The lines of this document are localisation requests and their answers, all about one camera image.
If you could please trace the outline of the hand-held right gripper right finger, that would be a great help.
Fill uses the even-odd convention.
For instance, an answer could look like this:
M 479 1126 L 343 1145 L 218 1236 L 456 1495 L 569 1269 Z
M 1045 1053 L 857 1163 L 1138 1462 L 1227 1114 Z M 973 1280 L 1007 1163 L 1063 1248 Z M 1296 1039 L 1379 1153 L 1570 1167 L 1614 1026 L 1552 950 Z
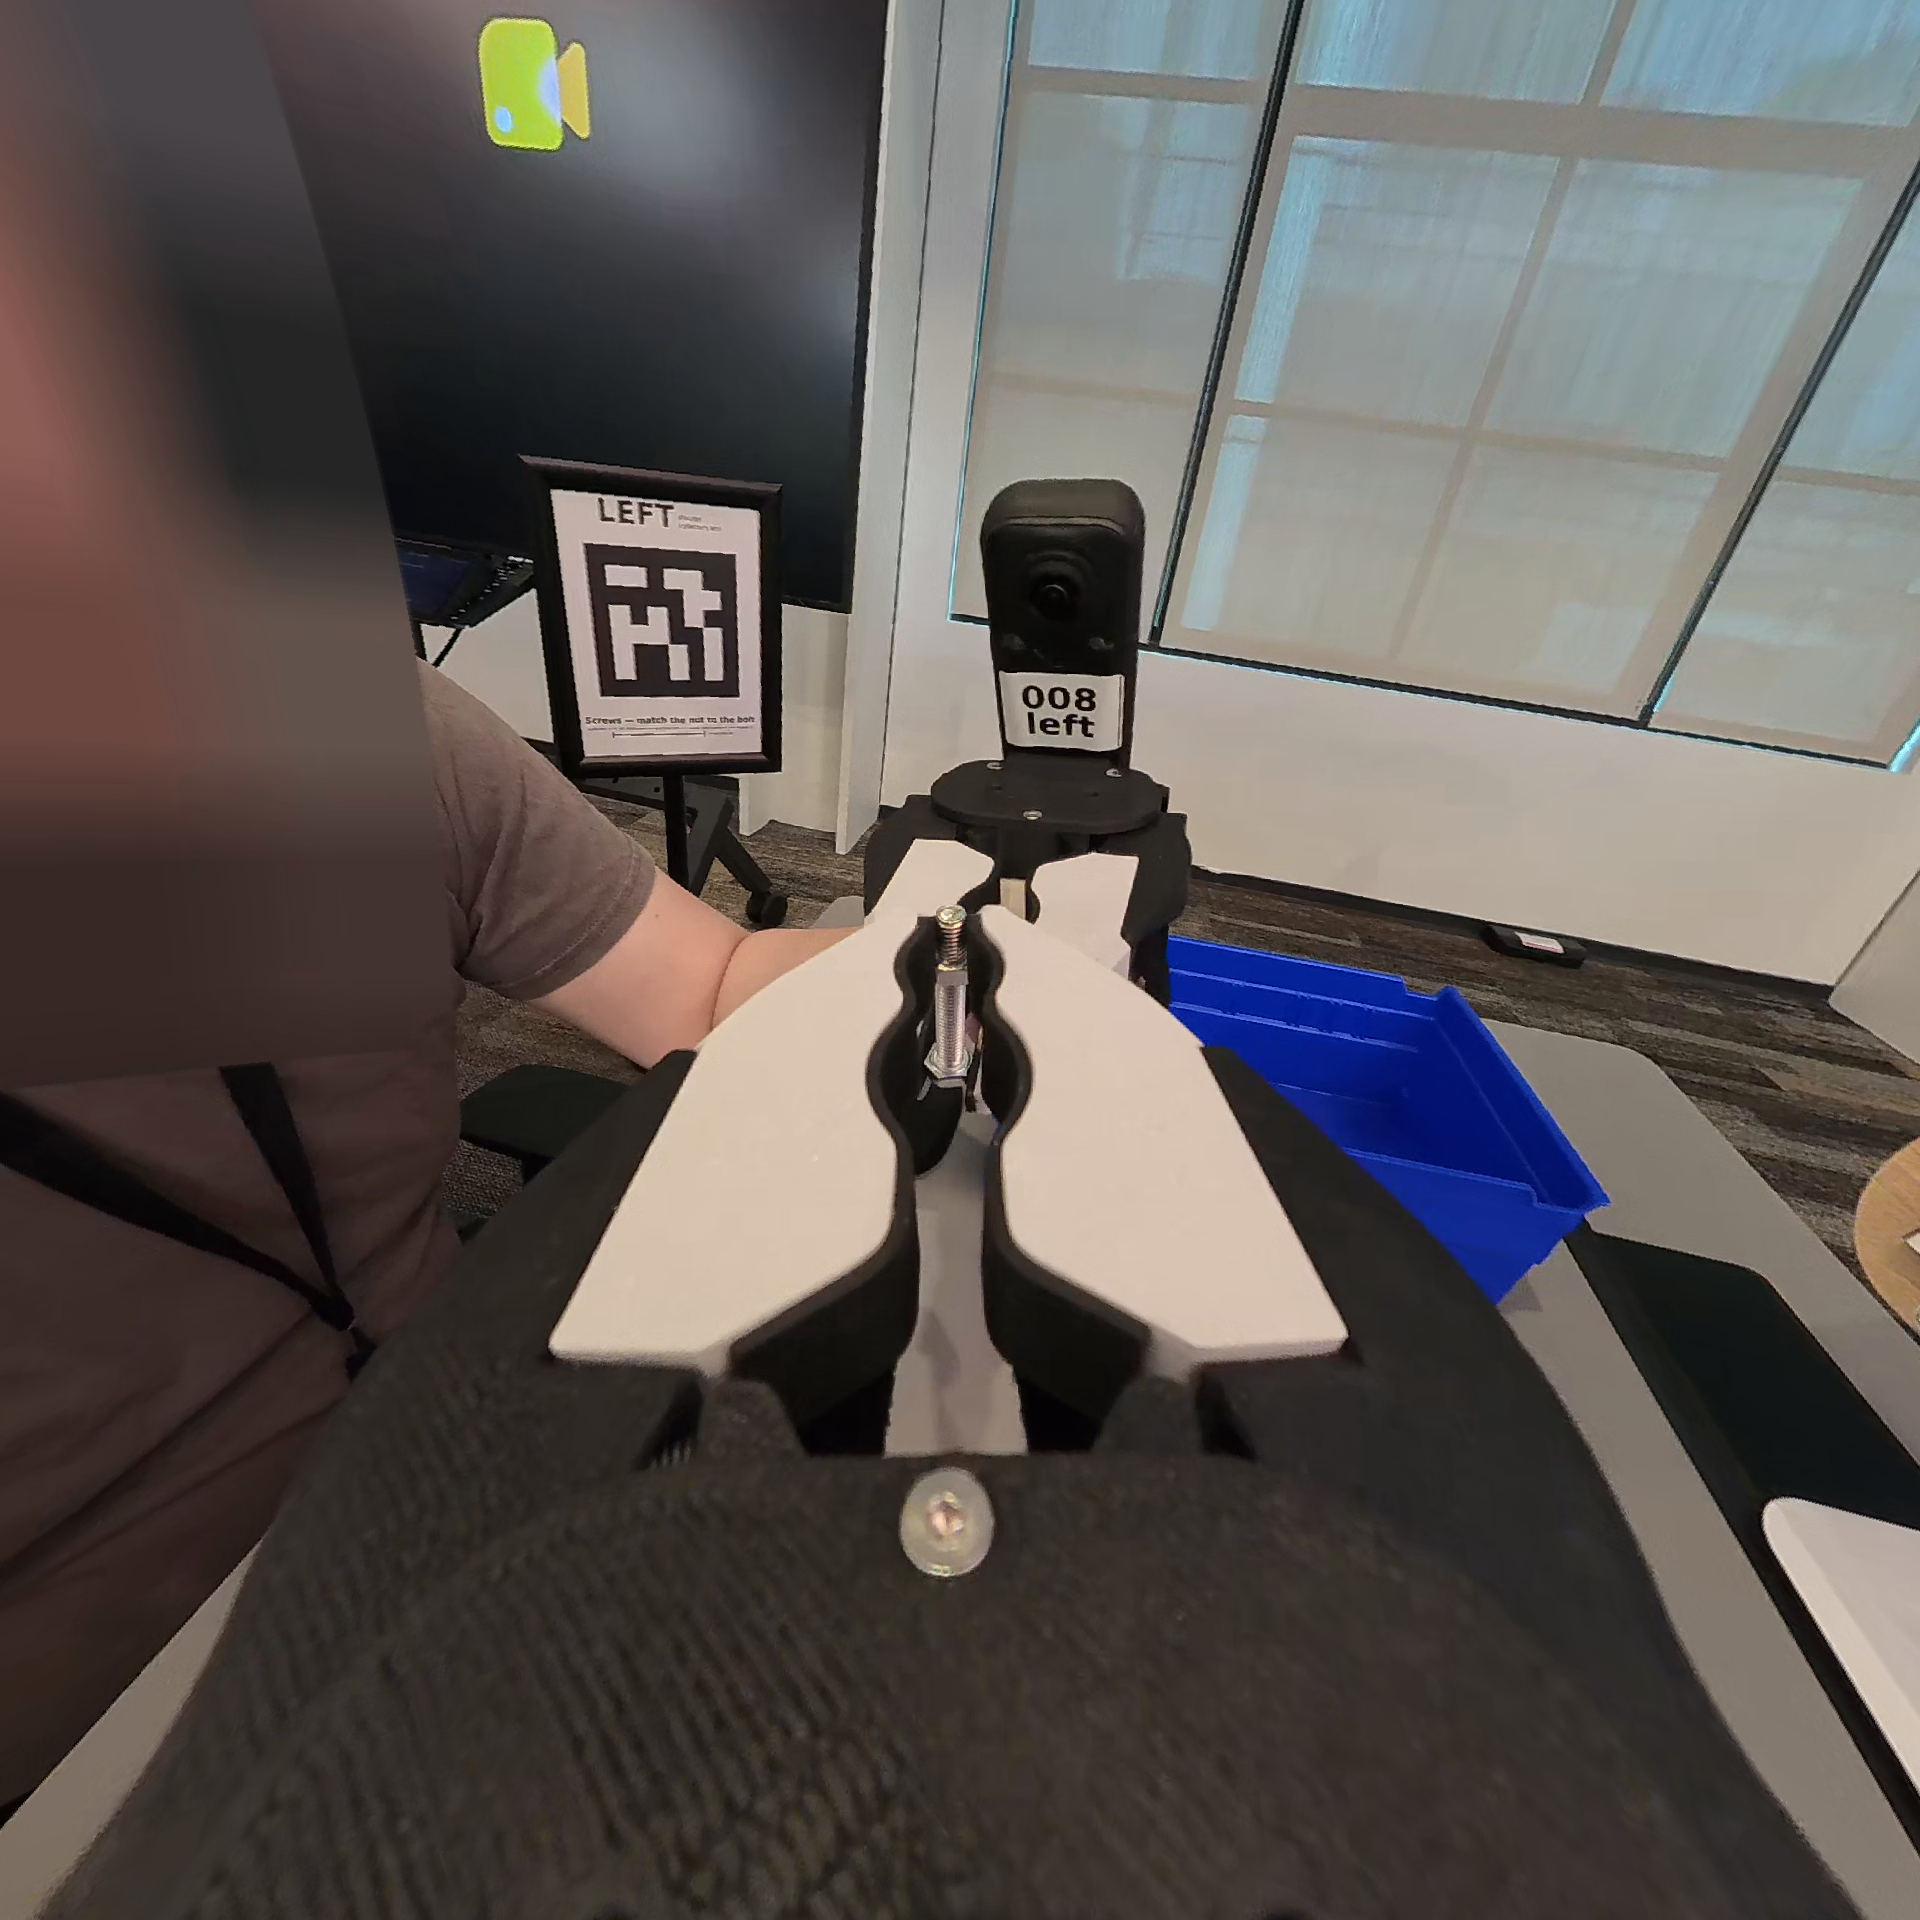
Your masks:
M 1028 1447 L 1091 1447 L 1139 1379 L 1341 1354 L 1346 1323 L 1189 1027 L 995 905 L 970 968 L 993 1116 L 979 1297 Z

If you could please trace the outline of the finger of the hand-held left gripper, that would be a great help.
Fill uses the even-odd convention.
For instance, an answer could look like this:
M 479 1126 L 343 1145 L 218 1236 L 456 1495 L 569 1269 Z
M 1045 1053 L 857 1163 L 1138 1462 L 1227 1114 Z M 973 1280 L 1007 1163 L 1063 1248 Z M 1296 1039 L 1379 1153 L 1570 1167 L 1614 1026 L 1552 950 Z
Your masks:
M 1025 882 L 1029 936 L 1011 961 L 1011 977 L 1073 971 L 1060 961 L 1067 950 L 1118 981 L 1135 977 L 1131 940 L 1123 936 L 1135 883 L 1135 854 L 1080 854 L 1039 864 Z
M 867 912 L 867 930 L 916 931 L 945 906 L 977 912 L 988 905 L 1000 905 L 993 862 L 962 841 L 919 837 L 899 854 Z

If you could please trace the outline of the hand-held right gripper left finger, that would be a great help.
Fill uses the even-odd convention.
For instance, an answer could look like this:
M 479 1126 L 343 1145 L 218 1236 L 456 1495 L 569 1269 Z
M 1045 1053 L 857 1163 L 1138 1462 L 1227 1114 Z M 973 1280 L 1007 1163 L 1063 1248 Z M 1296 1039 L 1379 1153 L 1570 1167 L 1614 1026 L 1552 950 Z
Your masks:
M 760 1382 L 813 1450 L 877 1451 L 919 1314 L 919 961 L 916 906 L 734 940 L 549 1359 Z

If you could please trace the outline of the medium silver bolt with nut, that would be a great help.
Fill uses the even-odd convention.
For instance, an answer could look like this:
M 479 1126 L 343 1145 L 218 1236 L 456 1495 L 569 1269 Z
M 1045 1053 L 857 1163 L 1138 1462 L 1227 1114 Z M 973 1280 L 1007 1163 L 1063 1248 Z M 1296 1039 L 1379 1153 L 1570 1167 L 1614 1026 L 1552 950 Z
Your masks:
M 945 1114 L 962 1114 L 979 1074 L 979 1027 L 970 1011 L 970 912 L 945 905 L 931 920 L 931 998 L 919 1032 L 922 1064 L 915 1087 L 915 1121 L 931 1125 Z

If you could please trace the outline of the blue plastic bin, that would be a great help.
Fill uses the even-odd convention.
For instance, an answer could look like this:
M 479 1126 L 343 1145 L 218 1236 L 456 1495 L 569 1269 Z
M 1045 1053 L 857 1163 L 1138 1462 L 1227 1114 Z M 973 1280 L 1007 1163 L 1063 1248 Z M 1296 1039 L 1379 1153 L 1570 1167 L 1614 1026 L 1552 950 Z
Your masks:
M 1457 988 L 1189 939 L 1165 967 L 1172 1013 L 1313 1118 L 1491 1303 L 1608 1207 Z

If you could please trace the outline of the person's left forearm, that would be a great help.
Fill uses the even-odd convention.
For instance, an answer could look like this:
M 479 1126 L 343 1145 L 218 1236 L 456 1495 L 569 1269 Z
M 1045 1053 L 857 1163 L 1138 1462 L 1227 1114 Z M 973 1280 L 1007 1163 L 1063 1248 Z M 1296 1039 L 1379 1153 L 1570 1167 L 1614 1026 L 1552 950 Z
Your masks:
M 460 975 L 651 1068 L 846 939 L 846 926 L 751 931 L 628 864 L 569 888 L 517 882 L 477 920 Z

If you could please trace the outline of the black wheeled sign stand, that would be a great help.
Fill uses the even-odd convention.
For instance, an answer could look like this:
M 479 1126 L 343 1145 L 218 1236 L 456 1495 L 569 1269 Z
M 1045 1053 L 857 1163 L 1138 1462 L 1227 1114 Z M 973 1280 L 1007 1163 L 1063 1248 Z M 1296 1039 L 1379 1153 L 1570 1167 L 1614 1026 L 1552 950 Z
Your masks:
M 650 799 L 657 803 L 665 869 L 686 893 L 699 899 L 712 867 L 730 875 L 748 895 L 748 926 L 774 930 L 784 923 L 787 895 L 778 893 L 771 875 L 743 845 L 736 824 L 740 779 L 712 776 L 688 779 L 665 775 L 640 782 Z

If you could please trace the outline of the framed black-white tag sign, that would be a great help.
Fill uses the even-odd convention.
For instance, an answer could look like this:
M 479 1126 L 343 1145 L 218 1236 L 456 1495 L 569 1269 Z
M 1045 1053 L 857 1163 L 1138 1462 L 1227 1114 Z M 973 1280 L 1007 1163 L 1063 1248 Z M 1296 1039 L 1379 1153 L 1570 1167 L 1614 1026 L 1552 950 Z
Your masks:
M 778 485 L 520 467 L 563 776 L 782 772 Z

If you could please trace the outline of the large gridded window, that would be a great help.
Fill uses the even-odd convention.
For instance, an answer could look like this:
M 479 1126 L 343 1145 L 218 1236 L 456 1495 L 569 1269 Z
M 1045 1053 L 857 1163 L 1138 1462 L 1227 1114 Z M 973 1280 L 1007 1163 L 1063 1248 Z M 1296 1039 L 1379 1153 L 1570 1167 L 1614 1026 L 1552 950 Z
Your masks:
M 1014 3 L 949 611 L 1125 480 L 1142 639 L 1905 766 L 1915 3 Z

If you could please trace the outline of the black laptop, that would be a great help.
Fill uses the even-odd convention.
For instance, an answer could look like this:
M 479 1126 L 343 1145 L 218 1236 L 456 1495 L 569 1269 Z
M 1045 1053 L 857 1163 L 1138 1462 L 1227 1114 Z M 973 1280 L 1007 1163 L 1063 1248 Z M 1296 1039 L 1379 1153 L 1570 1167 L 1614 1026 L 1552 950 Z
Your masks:
M 394 552 L 414 651 L 431 667 L 441 667 L 467 629 L 532 588 L 532 562 L 491 547 L 397 542 Z

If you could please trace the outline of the black desk mat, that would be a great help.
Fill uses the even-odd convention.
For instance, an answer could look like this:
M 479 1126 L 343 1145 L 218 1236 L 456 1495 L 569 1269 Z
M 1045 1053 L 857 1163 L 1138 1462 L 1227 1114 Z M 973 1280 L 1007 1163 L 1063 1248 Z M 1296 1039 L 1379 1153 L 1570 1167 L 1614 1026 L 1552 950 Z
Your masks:
M 1909 1838 L 1916 1788 L 1763 1541 L 1771 1500 L 1916 1519 L 1916 1462 L 1749 1269 L 1574 1228 L 1567 1241 L 1691 1468 Z

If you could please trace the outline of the round wooden side table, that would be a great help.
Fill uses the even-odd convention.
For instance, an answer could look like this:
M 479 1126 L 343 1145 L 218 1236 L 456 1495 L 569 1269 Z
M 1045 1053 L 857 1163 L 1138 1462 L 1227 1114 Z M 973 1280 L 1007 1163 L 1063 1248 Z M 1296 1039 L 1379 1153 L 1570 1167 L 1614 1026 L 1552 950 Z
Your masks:
M 1896 1149 L 1862 1186 L 1855 1211 L 1859 1276 L 1905 1332 L 1916 1332 L 1916 1159 L 1920 1142 Z

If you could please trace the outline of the white moulded tray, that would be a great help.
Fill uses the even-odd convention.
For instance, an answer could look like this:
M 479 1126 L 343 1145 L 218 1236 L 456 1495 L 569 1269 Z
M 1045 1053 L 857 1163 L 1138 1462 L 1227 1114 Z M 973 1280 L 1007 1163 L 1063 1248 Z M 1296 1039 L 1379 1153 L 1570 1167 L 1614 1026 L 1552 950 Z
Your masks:
M 1809 1500 L 1771 1500 L 1763 1541 L 1916 1784 L 1916 1527 Z

